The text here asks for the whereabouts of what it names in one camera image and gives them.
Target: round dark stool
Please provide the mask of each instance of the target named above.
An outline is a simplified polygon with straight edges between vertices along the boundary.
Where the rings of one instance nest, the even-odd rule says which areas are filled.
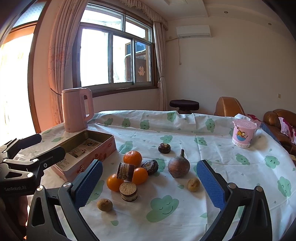
[[[198,110],[200,108],[200,104],[193,100],[171,100],[170,106],[179,108],[179,114],[191,114],[192,110]]]

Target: leather armchair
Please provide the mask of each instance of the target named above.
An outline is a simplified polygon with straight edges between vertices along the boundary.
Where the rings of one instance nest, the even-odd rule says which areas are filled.
[[[296,114],[288,110],[277,109],[266,112],[263,117],[263,121],[267,124],[270,131],[277,137],[283,148],[285,148],[291,155],[296,155],[296,145],[293,144],[286,135],[281,133],[279,117],[284,118],[292,127],[296,128]]]
[[[239,101],[233,97],[220,97],[216,104],[214,115],[235,117],[237,114],[245,115]]]

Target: window sill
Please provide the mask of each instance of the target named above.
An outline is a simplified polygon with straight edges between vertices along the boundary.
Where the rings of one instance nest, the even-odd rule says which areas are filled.
[[[102,91],[93,92],[92,95],[94,98],[94,97],[117,94],[117,93],[128,92],[128,91],[149,90],[149,89],[157,89],[157,87],[156,86],[136,86],[136,87],[129,87],[129,88],[114,89],[114,90],[102,90]]]

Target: stool seat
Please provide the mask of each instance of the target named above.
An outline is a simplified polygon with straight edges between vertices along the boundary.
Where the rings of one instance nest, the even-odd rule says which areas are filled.
[[[180,110],[198,110],[200,104],[193,100],[171,100],[170,106],[175,108],[180,108]]]

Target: blue bowl print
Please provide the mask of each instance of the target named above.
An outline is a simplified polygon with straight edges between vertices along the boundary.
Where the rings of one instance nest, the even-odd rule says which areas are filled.
[[[243,138],[243,137],[241,137],[241,136],[239,136],[239,135],[237,135],[237,139],[238,139],[239,141],[245,141],[245,140],[246,140],[246,138]]]

